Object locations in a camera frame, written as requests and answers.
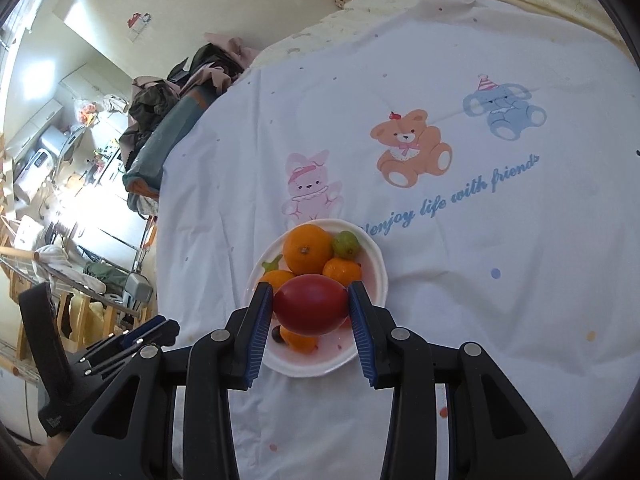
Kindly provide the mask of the white cartoon printed bedsheet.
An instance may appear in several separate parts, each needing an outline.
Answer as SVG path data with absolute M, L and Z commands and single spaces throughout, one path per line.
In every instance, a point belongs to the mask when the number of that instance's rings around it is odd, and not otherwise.
M 421 0 L 253 70 L 171 151 L 160 312 L 227 321 L 320 156 L 331 214 L 381 249 L 387 307 L 481 344 L 572 471 L 639 378 L 639 72 L 612 42 L 490 0 Z

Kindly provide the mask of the green lime fruit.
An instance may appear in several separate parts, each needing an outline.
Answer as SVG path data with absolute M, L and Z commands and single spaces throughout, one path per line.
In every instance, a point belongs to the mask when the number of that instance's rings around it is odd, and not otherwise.
M 332 238 L 334 256 L 345 260 L 355 260 L 360 254 L 361 246 L 353 232 L 341 231 Z

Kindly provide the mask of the large red tomato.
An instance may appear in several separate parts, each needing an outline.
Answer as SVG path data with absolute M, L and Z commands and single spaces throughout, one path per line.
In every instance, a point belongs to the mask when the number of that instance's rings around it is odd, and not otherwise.
M 348 317 L 347 289 L 320 274 L 299 275 L 276 292 L 273 312 L 281 325 L 296 334 L 331 333 Z

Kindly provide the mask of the wooden drying rack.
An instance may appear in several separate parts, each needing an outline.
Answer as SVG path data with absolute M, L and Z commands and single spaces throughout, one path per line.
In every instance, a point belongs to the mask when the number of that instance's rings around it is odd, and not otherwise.
M 54 325 L 68 353 L 85 349 L 107 336 L 119 335 L 127 327 L 136 328 L 157 314 L 154 300 L 128 309 L 119 298 L 99 295 L 54 270 L 35 252 L 3 246 L 1 269 L 9 279 L 12 300 L 40 283 L 51 287 Z

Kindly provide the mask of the small dark grape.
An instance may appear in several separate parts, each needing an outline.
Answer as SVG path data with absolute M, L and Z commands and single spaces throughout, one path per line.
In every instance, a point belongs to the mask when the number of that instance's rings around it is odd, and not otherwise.
M 271 330 L 271 337 L 277 344 L 284 344 L 284 339 L 281 335 L 281 326 L 274 326 Z

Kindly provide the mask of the pile of clothes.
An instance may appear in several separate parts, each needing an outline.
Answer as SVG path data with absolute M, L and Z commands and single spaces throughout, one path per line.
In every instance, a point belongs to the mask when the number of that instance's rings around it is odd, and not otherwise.
M 118 139 L 131 211 L 144 218 L 157 215 L 166 158 L 258 55 L 238 37 L 207 34 L 204 46 L 167 77 L 134 78 L 129 126 Z

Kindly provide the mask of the large orange with stem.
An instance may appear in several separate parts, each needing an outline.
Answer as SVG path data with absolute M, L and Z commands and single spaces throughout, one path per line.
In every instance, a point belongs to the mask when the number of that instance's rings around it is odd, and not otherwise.
M 267 283 L 272 287 L 273 292 L 277 292 L 286 282 L 295 278 L 295 274 L 287 270 L 272 270 L 266 272 L 259 283 Z

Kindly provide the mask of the pink white oval plate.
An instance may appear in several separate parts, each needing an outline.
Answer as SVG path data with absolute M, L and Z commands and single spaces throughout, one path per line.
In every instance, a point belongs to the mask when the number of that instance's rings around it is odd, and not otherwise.
M 388 277 L 375 232 L 342 219 L 302 223 L 258 258 L 244 302 L 256 287 L 273 290 L 265 366 L 292 378 L 320 377 L 352 360 L 356 344 L 347 289 L 361 284 L 374 304 L 386 303 Z

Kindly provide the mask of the small mandarin orange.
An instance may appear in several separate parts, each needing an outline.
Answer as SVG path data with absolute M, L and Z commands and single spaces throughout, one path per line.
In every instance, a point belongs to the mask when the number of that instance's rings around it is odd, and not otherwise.
M 344 287 L 362 280 L 362 269 L 358 262 L 337 257 L 324 265 L 322 274 Z
M 280 337 L 288 348 L 298 353 L 309 354 L 314 352 L 318 347 L 317 337 L 296 334 L 283 325 L 280 326 Z

